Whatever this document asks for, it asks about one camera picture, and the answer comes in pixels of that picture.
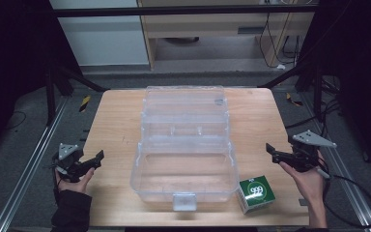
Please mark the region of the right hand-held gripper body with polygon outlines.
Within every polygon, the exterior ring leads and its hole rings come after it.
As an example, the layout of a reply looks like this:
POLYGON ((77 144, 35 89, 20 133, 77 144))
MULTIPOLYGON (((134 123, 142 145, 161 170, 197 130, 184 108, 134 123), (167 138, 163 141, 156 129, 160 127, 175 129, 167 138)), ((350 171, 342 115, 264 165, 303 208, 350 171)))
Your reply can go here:
POLYGON ((322 166, 318 155, 318 149, 321 146, 337 147, 336 143, 323 138, 311 130, 289 135, 288 142, 293 149, 294 163, 292 167, 298 172, 306 172, 314 167, 322 166))

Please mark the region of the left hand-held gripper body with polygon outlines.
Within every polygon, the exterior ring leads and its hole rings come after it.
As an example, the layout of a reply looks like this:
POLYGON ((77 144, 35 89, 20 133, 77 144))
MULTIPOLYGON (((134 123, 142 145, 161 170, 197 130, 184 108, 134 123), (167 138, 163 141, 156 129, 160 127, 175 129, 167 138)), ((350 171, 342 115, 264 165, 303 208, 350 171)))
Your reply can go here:
POLYGON ((84 175, 84 173, 78 173, 78 170, 82 168, 82 163, 79 161, 82 156, 83 151, 77 145, 61 143, 58 152, 52 157, 52 170, 58 171, 62 179, 77 183, 84 175))

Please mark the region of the green and white carton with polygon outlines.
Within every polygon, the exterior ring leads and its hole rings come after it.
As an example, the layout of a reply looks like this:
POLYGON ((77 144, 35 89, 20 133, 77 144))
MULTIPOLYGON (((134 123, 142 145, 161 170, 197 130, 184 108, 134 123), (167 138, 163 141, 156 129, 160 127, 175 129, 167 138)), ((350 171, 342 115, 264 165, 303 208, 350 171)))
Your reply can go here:
POLYGON ((275 200, 273 190, 264 175, 242 180, 239 187, 238 200, 244 214, 275 200))

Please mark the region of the clear plastic storage box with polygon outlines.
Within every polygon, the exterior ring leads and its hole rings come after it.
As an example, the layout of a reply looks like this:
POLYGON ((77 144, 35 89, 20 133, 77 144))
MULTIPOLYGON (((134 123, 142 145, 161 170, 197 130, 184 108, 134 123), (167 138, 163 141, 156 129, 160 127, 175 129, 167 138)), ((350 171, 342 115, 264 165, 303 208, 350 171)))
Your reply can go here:
POLYGON ((149 86, 130 186, 145 202, 195 211, 226 202, 239 186, 230 115, 221 86, 149 86))

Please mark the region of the person's left hand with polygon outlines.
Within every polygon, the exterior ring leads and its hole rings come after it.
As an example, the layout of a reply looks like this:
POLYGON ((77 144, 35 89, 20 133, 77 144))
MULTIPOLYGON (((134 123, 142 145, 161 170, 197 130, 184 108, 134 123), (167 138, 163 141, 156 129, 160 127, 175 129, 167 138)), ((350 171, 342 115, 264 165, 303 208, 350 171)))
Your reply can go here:
POLYGON ((70 181, 63 180, 58 171, 55 171, 56 186, 58 191, 70 190, 85 194, 87 185, 94 176, 94 173, 95 169, 91 168, 77 183, 71 183, 70 181))

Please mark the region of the person's right hand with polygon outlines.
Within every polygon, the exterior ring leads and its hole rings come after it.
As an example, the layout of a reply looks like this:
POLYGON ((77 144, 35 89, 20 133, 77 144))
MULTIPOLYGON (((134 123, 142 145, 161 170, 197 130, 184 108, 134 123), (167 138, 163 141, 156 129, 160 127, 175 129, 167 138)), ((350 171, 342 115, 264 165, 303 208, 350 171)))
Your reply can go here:
POLYGON ((323 203, 324 178, 319 173, 319 167, 314 167, 306 172, 298 172, 284 161, 281 161, 279 165, 294 179, 300 194, 308 202, 308 205, 323 203))

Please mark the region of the yellow and black tape strip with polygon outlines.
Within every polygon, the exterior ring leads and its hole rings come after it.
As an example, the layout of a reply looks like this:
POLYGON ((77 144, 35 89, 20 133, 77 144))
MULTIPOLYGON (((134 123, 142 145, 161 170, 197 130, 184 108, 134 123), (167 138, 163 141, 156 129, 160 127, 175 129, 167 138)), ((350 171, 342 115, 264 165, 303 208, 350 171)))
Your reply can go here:
POLYGON ((293 104, 293 105, 296 105, 296 106, 303 106, 302 101, 301 101, 297 96, 293 96, 293 95, 291 95, 290 93, 287 93, 287 94, 286 94, 286 100, 287 100, 288 102, 290 102, 291 104, 293 104))
POLYGON ((83 98, 83 100, 82 100, 82 103, 81 103, 81 105, 79 106, 79 112, 84 112, 85 111, 85 109, 86 109, 86 107, 87 107, 87 105, 88 105, 88 103, 89 103, 89 101, 90 101, 90 99, 91 99, 91 96, 85 96, 84 98, 83 98))

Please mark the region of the black metal stand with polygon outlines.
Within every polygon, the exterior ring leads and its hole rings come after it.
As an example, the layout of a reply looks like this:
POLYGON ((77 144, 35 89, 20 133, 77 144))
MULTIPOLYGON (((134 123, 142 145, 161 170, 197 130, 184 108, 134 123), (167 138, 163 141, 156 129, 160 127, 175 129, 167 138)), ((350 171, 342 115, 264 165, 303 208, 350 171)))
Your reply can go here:
POLYGON ((271 89, 292 76, 298 80, 295 89, 299 92, 307 91, 313 87, 313 112, 319 121, 322 121, 322 69, 318 62, 301 61, 297 65, 274 80, 259 85, 259 88, 271 89))
POLYGON ((56 116, 56 102, 54 96, 54 88, 57 88, 62 96, 70 96, 73 93, 73 88, 70 84, 70 79, 89 87, 96 92, 105 92, 107 88, 101 87, 98 84, 86 79, 82 74, 74 72, 56 63, 51 64, 46 69, 45 74, 45 89, 47 102, 47 125, 49 126, 56 116))

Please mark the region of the black curtain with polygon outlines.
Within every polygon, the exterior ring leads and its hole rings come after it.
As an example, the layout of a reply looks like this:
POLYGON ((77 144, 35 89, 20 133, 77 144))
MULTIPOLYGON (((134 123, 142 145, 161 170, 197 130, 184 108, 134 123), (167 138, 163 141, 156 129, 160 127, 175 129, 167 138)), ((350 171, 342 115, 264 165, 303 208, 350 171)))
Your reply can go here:
POLYGON ((371 158, 371 0, 319 0, 301 51, 340 80, 340 100, 371 158))
POLYGON ((17 99, 44 86, 49 60, 81 73, 49 0, 0 0, 0 135, 17 99))

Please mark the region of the white cabinet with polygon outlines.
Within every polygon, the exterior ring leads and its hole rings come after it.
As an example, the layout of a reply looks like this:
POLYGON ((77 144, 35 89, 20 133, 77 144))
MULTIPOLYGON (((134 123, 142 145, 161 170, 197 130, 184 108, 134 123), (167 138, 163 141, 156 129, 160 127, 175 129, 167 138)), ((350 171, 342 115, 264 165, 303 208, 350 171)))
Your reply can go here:
MULTIPOLYGON (((49 0, 54 10, 137 7, 136 0, 49 0)), ((59 17, 81 67, 148 65, 139 16, 59 17)))

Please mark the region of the light wooden desk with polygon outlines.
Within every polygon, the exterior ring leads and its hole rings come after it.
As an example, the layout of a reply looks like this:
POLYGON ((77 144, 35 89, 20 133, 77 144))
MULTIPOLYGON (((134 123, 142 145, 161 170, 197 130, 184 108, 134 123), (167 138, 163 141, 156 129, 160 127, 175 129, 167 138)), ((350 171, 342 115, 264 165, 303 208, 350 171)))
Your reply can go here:
MULTIPOLYGON (((219 6, 219 5, 300 5, 311 0, 136 0, 140 7, 219 6)), ((253 36, 266 64, 276 66, 285 39, 307 34, 313 13, 267 14, 176 14, 141 17, 145 37, 192 38, 253 36)))

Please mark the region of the aluminium floor rail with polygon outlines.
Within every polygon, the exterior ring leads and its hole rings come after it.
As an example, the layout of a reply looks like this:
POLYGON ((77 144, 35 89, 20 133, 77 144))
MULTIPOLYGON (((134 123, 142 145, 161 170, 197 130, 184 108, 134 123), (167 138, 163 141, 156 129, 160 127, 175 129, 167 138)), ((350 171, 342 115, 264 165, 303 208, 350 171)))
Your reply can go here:
MULTIPOLYGON (((313 117, 315 132, 327 140, 331 140, 328 133, 327 120, 330 113, 340 108, 336 98, 328 96, 322 100, 322 121, 319 121, 313 112, 313 96, 309 93, 300 94, 303 105, 313 117)), ((358 223, 354 227, 360 226, 364 232, 371 232, 371 193, 362 185, 362 181, 355 181, 350 170, 346 167, 341 154, 336 148, 324 147, 323 151, 327 153, 330 161, 329 169, 331 179, 339 181, 356 213, 358 223)))
POLYGON ((0 213, 0 232, 7 232, 9 229, 14 215, 41 163, 51 138, 58 128, 69 101, 70 97, 60 98, 59 104, 56 106, 54 119, 45 127, 43 134, 19 177, 10 198, 0 213))

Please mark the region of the black horizontal frame bar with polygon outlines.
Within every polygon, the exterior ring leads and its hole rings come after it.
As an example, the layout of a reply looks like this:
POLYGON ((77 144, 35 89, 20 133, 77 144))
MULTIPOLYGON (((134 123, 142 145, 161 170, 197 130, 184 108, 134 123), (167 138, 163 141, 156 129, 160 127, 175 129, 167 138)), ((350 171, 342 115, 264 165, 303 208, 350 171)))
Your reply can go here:
POLYGON ((104 9, 61 9, 52 10, 58 17, 85 16, 132 16, 132 15, 217 15, 217 14, 267 14, 267 13, 310 13, 319 6, 309 5, 219 5, 219 6, 177 6, 104 9))

